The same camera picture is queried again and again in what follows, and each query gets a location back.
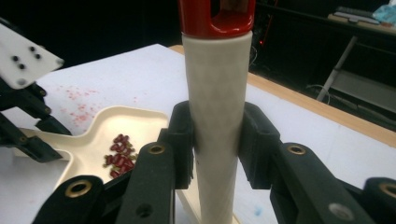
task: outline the blue cloth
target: blue cloth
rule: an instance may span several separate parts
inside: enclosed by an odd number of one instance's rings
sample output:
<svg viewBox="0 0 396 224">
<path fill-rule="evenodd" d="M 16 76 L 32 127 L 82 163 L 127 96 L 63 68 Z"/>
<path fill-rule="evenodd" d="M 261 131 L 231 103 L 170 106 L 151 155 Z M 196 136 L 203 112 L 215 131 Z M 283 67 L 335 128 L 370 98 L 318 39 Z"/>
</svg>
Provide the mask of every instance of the blue cloth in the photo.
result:
<svg viewBox="0 0 396 224">
<path fill-rule="evenodd" d="M 396 26 L 396 5 L 380 7 L 373 13 L 373 17 L 378 21 L 391 23 Z"/>
</svg>

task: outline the wooden table edge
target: wooden table edge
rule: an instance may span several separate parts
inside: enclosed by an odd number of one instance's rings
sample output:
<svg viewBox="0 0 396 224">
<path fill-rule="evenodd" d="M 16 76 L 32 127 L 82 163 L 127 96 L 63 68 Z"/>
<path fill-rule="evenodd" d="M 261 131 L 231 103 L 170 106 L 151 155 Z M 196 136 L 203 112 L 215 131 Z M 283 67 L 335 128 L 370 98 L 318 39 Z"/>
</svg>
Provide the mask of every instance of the wooden table edge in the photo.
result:
<svg viewBox="0 0 396 224">
<path fill-rule="evenodd" d="M 175 45 L 170 47 L 169 49 L 172 49 L 181 54 L 184 53 L 183 46 L 181 45 Z M 396 132 L 373 124 L 372 122 L 369 122 L 365 119 L 361 119 L 351 114 L 348 114 L 347 112 L 344 112 L 332 106 L 323 104 L 322 102 L 309 98 L 296 91 L 292 91 L 286 87 L 278 85 L 263 77 L 253 75 L 251 73 L 247 74 L 247 83 L 261 89 L 262 91 L 267 91 L 281 99 L 287 100 L 295 105 L 298 105 L 318 115 L 321 115 L 326 119 L 330 119 L 343 126 L 346 126 L 356 132 L 374 138 L 375 140 L 387 144 L 391 147 L 396 147 Z"/>
</svg>

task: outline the red bean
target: red bean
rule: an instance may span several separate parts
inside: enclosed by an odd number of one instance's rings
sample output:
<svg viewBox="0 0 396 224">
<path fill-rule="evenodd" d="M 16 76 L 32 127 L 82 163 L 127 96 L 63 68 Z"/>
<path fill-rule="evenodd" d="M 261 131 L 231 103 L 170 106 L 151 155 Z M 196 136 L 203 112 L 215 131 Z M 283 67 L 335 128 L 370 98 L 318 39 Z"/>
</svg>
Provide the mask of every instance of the red bean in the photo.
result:
<svg viewBox="0 0 396 224">
<path fill-rule="evenodd" d="M 127 142 L 128 142 L 128 140 L 129 140 L 129 136 L 128 135 L 125 135 L 125 136 L 123 136 L 122 138 L 121 138 L 121 142 L 123 143 L 123 144 L 126 144 Z"/>
<path fill-rule="evenodd" d="M 134 168 L 134 163 L 131 160 L 126 160 L 124 165 Z"/>
<path fill-rule="evenodd" d="M 112 164 L 116 164 L 117 162 L 119 162 L 119 160 L 121 159 L 121 154 L 116 154 L 113 156 L 113 159 L 111 160 Z"/>
<path fill-rule="evenodd" d="M 114 144 L 113 146 L 111 146 L 110 150 L 117 151 L 118 148 L 119 148 L 119 145 L 118 144 Z"/>
<path fill-rule="evenodd" d="M 118 143 L 123 139 L 122 133 L 120 133 L 114 140 L 113 143 Z"/>
<path fill-rule="evenodd" d="M 116 152 L 122 152 L 125 149 L 125 145 L 120 145 L 117 149 Z"/>
<path fill-rule="evenodd" d="M 121 166 L 121 168 L 120 168 L 120 175 L 123 175 L 123 174 L 127 173 L 130 170 L 132 170 L 132 167 L 130 167 L 130 166 L 126 165 L 126 164 L 123 164 Z"/>
<path fill-rule="evenodd" d="M 125 148 L 125 150 L 123 150 L 122 154 L 124 154 L 126 157 L 128 157 L 129 155 L 131 155 L 132 150 L 130 148 Z"/>
<path fill-rule="evenodd" d="M 107 156 L 105 156 L 105 158 L 106 158 L 106 165 L 110 165 L 113 161 L 113 156 L 107 155 Z"/>
<path fill-rule="evenodd" d="M 117 171 L 112 170 L 112 171 L 110 172 L 110 175 L 111 175 L 111 177 L 113 177 L 113 178 L 117 178 L 117 177 L 120 176 L 120 173 L 118 173 Z"/>
<path fill-rule="evenodd" d="M 127 158 L 121 157 L 116 163 L 113 163 L 113 164 L 115 166 L 121 167 L 125 163 L 125 160 L 127 160 Z"/>
</svg>

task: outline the table surface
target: table surface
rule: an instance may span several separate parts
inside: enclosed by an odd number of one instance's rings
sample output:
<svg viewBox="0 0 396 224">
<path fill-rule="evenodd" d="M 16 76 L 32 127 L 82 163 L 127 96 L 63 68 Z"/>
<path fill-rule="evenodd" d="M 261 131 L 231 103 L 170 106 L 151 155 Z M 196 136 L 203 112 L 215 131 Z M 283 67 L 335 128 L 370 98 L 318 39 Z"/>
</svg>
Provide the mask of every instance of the table surface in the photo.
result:
<svg viewBox="0 0 396 224">
<path fill-rule="evenodd" d="M 334 16 L 333 14 L 329 14 L 328 19 L 329 20 L 334 20 L 334 21 L 349 22 L 348 18 Z M 357 25 L 363 26 L 363 27 L 366 27 L 366 28 L 370 28 L 370 29 L 373 29 L 373 30 L 389 33 L 389 34 L 394 34 L 394 35 L 396 34 L 396 28 L 395 27 L 388 27 L 388 26 L 384 26 L 384 25 L 380 25 L 380 24 L 379 25 L 375 25 L 375 24 L 371 24 L 369 22 L 364 22 L 364 21 L 358 21 Z"/>
<path fill-rule="evenodd" d="M 52 116 L 73 135 L 86 132 L 103 108 L 126 105 L 161 111 L 188 99 L 181 46 L 160 45 L 52 72 L 37 83 L 49 95 Z M 313 149 L 331 172 L 361 188 L 371 176 L 396 179 L 396 135 L 366 120 L 291 91 L 262 77 L 247 77 L 248 102 L 274 123 L 283 142 Z M 18 127 L 35 129 L 35 119 L 14 108 L 4 114 Z M 28 223 L 50 195 L 65 161 L 38 164 L 0 148 L 0 223 Z M 177 200 L 176 223 L 187 223 Z M 250 188 L 238 164 L 234 212 L 242 223 L 276 223 L 268 190 Z"/>
</svg>

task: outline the cable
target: cable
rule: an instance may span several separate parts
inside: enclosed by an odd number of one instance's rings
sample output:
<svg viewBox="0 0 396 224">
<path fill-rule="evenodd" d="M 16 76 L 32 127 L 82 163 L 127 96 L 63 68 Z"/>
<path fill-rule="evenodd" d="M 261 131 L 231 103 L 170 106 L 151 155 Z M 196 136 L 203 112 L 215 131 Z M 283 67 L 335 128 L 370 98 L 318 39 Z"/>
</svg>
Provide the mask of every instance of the cable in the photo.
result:
<svg viewBox="0 0 396 224">
<path fill-rule="evenodd" d="M 253 59 L 251 60 L 249 66 L 251 66 L 251 65 L 254 63 L 254 61 L 256 61 L 257 55 L 258 55 L 258 52 L 257 52 L 256 48 L 254 48 L 254 46 L 251 46 L 251 48 L 254 49 L 254 57 L 253 57 Z"/>
</svg>

